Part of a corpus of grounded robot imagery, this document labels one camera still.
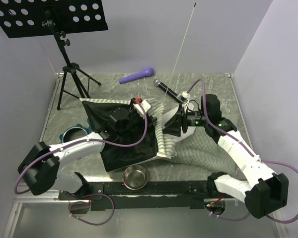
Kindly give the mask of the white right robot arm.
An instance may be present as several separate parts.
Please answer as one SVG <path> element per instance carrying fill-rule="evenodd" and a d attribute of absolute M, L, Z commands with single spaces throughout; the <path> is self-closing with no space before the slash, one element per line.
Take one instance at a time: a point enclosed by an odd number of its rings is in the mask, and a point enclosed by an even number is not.
<path fill-rule="evenodd" d="M 246 177 L 245 181 L 232 178 L 225 172 L 208 176 L 207 192 L 211 197 L 227 194 L 246 205 L 248 212 L 259 219 L 283 208 L 288 200 L 289 180 L 283 174 L 275 173 L 261 162 L 244 140 L 237 127 L 222 116 L 220 101 L 216 95 L 201 97 L 202 108 L 189 109 L 187 92 L 177 99 L 179 106 L 175 114 L 165 123 L 163 133 L 184 138 L 189 129 L 203 127 L 206 134 L 220 146 L 236 163 Z"/>

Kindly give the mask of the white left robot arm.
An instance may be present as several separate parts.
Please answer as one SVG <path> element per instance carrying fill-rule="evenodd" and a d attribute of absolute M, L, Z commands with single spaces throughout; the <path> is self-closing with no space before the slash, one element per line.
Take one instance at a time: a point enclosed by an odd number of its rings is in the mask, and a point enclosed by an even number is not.
<path fill-rule="evenodd" d="M 83 178 L 75 173 L 63 175 L 63 166 L 90 154 L 102 152 L 105 145 L 129 148 L 140 144 L 145 139 L 149 119 L 147 110 L 140 104 L 134 105 L 134 111 L 144 123 L 144 130 L 139 140 L 132 144 L 114 143 L 104 140 L 100 134 L 92 132 L 80 139 L 66 143 L 49 146 L 44 142 L 39 142 L 34 145 L 18 167 L 19 177 L 13 188 L 14 193 L 21 195 L 31 192 L 33 195 L 41 195 L 54 188 L 70 191 L 76 199 L 85 198 L 88 187 L 83 183 Z"/>

